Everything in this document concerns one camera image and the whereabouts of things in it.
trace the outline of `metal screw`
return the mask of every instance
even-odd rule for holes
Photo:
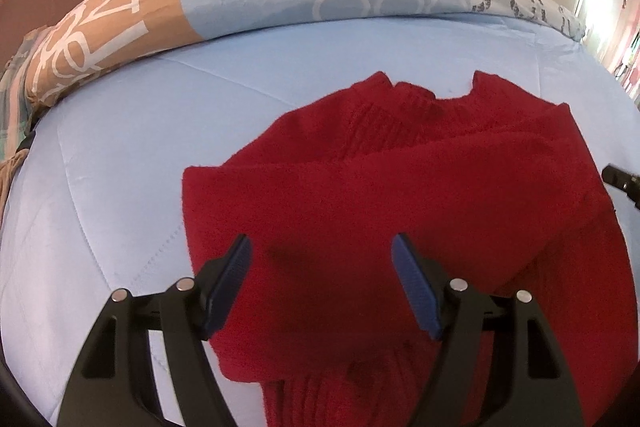
[[[183,277],[183,279],[180,279],[175,283],[175,287],[181,292],[186,292],[187,290],[192,289],[195,285],[196,282],[191,277]]]
[[[517,297],[518,301],[524,302],[524,303],[531,302],[533,300],[533,295],[531,295],[526,290],[518,291],[518,293],[516,293],[516,297]]]
[[[456,292],[463,292],[469,288],[468,283],[464,279],[451,279],[449,286],[451,286],[451,289]]]
[[[111,300],[113,302],[122,302],[129,296],[129,292],[124,288],[119,288],[111,294]]]

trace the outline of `red sweater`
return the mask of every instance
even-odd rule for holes
[[[437,100],[377,73],[285,114],[224,166],[188,168],[183,211],[195,271],[238,233],[252,240],[212,345],[225,376],[263,383],[270,427],[408,421],[439,344],[392,267],[398,232],[480,291],[536,296],[588,425],[636,365],[625,242],[569,107],[497,76]]]

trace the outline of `blue gripper pad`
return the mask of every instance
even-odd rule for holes
[[[434,341],[439,341],[444,329],[440,316],[442,303],[438,301],[416,256],[417,253],[404,235],[394,237],[391,243],[392,261],[418,326],[422,331],[427,331]]]
[[[202,330],[209,338],[220,331],[249,272],[252,245],[249,238],[239,235],[226,255],[207,261],[196,281],[200,283],[201,304],[205,312]]]

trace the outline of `plaid fabric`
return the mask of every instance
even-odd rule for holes
[[[49,31],[43,26],[25,35],[17,53],[0,70],[0,162],[11,158],[25,138],[31,118],[31,104],[24,92],[27,66]]]

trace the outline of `bed mattress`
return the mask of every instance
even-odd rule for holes
[[[7,363],[55,423],[66,379],[110,292],[164,291],[191,275],[180,180],[217,165],[275,118],[385,71],[439,98],[469,92],[474,71],[570,104],[599,169],[640,172],[640,112],[583,47],[542,26],[493,16],[375,18],[271,28],[139,60],[83,87],[38,124],[0,236]],[[612,188],[640,280],[640,213]],[[165,416],[181,417],[159,335],[154,372]],[[241,427],[266,424],[258,384],[220,374]]]

